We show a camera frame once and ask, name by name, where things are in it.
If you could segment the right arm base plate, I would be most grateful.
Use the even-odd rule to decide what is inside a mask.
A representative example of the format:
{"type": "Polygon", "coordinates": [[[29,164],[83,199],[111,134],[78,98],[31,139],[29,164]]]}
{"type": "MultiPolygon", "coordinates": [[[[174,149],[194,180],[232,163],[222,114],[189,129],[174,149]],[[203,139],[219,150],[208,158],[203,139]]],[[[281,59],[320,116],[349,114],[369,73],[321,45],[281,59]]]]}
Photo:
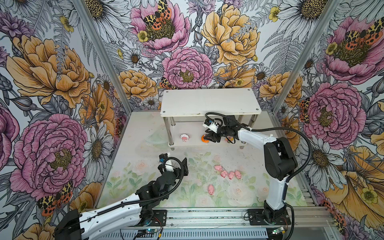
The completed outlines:
{"type": "Polygon", "coordinates": [[[269,209],[248,209],[247,217],[251,226],[291,224],[291,219],[285,208],[277,211],[269,209]]]}

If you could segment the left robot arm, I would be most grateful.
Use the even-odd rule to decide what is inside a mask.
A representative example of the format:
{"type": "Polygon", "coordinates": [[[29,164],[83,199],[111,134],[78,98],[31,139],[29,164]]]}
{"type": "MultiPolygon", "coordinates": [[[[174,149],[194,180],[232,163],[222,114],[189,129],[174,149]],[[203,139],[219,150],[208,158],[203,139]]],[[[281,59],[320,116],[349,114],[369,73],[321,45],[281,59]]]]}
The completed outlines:
{"type": "Polygon", "coordinates": [[[69,211],[56,226],[56,240],[97,240],[124,227],[150,224],[153,208],[166,200],[189,174],[188,160],[160,155],[161,176],[142,186],[130,196],[106,207],[79,213],[69,211]]]}

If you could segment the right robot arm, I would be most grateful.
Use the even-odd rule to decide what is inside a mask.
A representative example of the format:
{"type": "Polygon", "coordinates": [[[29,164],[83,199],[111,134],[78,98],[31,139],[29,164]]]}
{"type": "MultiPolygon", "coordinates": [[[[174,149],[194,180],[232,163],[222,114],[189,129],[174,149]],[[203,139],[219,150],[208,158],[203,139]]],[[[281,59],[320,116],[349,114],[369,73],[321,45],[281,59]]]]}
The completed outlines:
{"type": "Polygon", "coordinates": [[[298,166],[296,157],[287,138],[265,135],[272,129],[253,129],[236,120],[234,116],[219,114],[219,118],[206,117],[207,128],[204,140],[219,143],[226,138],[230,143],[244,142],[264,151],[264,166],[270,176],[269,193],[264,201],[263,220],[274,224],[286,215],[286,195],[290,177],[298,166]]]}

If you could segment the pink bear yellow flower toy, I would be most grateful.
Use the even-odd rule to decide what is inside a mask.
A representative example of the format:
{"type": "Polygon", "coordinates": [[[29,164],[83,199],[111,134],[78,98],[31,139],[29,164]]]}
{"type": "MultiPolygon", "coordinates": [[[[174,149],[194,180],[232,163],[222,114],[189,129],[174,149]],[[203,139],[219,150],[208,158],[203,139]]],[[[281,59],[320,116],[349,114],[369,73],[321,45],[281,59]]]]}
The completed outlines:
{"type": "Polygon", "coordinates": [[[229,144],[235,144],[236,143],[236,140],[234,139],[234,137],[231,137],[231,136],[225,137],[225,141],[229,144]]]}

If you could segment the white hooded pink doll toy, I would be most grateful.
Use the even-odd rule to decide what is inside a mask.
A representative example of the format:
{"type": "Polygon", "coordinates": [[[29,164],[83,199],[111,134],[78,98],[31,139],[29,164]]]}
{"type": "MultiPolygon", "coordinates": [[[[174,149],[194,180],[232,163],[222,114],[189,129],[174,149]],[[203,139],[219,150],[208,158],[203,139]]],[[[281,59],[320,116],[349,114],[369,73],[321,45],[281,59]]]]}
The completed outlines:
{"type": "Polygon", "coordinates": [[[183,142],[187,142],[190,137],[187,134],[181,134],[180,138],[183,142]]]}

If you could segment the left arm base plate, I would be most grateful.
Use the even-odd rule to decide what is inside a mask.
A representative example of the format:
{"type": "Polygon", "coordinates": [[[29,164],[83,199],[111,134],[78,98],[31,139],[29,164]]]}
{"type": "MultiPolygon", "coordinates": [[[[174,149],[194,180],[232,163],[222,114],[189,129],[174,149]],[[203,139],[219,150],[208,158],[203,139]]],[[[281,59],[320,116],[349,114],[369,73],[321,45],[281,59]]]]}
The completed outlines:
{"type": "Polygon", "coordinates": [[[165,227],[167,222],[167,210],[149,210],[141,212],[140,226],[165,227]]]}

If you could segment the pink bear orange donut toy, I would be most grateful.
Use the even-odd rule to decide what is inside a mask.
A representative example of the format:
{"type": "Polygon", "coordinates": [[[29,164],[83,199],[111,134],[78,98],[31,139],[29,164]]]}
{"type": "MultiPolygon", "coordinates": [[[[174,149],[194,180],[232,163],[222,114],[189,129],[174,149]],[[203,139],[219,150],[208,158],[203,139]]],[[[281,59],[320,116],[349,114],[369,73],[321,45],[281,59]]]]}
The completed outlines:
{"type": "Polygon", "coordinates": [[[210,141],[209,141],[209,140],[206,140],[206,139],[205,139],[205,136],[206,136],[206,135],[202,135],[202,137],[201,137],[201,141],[202,141],[203,143],[205,143],[205,144],[208,144],[210,141]]]}

